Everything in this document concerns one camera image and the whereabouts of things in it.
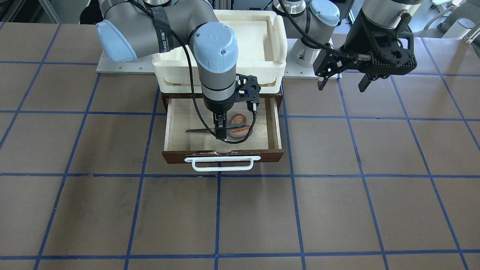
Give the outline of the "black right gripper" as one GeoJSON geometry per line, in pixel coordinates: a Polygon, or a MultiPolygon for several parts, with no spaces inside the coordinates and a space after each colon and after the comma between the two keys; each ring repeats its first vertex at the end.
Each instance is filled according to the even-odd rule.
{"type": "Polygon", "coordinates": [[[226,140],[227,138],[227,111],[229,111],[235,103],[245,102],[247,103],[247,109],[256,113],[260,98],[257,97],[261,87],[258,83],[257,77],[237,75],[230,87],[221,90],[213,90],[209,87],[204,87],[204,104],[209,111],[214,113],[214,125],[216,128],[216,136],[220,140],[226,140]],[[233,95],[228,100],[213,101],[209,99],[206,91],[212,90],[214,94],[220,93],[223,90],[233,91],[233,95]]]}

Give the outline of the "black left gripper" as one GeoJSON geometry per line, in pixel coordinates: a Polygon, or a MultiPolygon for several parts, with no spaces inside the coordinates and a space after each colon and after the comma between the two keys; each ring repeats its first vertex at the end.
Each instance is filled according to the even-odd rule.
{"type": "Polygon", "coordinates": [[[323,91],[333,74],[344,70],[358,70],[365,75],[358,84],[364,93],[372,80],[389,75],[406,75],[417,67],[414,55],[414,36],[408,24],[412,18],[406,9],[391,13],[379,12],[394,19],[392,26],[383,26],[372,12],[361,9],[345,43],[338,49],[343,56],[321,50],[313,64],[319,79],[317,87],[323,91]]]}

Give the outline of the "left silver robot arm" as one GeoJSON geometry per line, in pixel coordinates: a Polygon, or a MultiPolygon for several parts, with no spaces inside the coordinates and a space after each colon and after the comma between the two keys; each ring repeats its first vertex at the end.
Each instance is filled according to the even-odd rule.
{"type": "Polygon", "coordinates": [[[283,17],[287,37],[297,39],[291,57],[313,68],[319,90],[333,75],[357,70],[364,74],[358,84],[364,92],[377,79],[406,75],[417,67],[408,24],[420,4],[420,0],[366,0],[339,48],[329,43],[341,21],[334,2],[274,0],[271,9],[283,17]]]}

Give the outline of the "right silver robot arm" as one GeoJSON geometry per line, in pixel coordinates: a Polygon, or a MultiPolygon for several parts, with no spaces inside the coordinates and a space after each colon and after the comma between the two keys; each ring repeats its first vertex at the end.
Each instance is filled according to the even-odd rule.
{"type": "Polygon", "coordinates": [[[168,7],[144,7],[138,0],[99,1],[103,21],[96,30],[109,60],[123,63],[182,47],[197,63],[204,104],[213,113],[214,130],[227,141],[227,112],[246,102],[257,120],[257,77],[236,73],[239,50],[235,32],[220,23],[207,0],[179,0],[168,7]]]}

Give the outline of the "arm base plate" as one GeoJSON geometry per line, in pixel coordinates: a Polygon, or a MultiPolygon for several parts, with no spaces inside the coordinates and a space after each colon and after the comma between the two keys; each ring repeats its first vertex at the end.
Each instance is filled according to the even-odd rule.
{"type": "Polygon", "coordinates": [[[313,64],[317,59],[320,49],[313,48],[309,43],[304,43],[300,38],[287,35],[288,51],[284,78],[290,79],[318,79],[313,64]]]}
{"type": "Polygon", "coordinates": [[[137,60],[123,63],[113,63],[106,53],[102,51],[96,71],[100,74],[127,74],[127,75],[154,75],[155,69],[152,64],[152,57],[145,56],[137,60]]]}

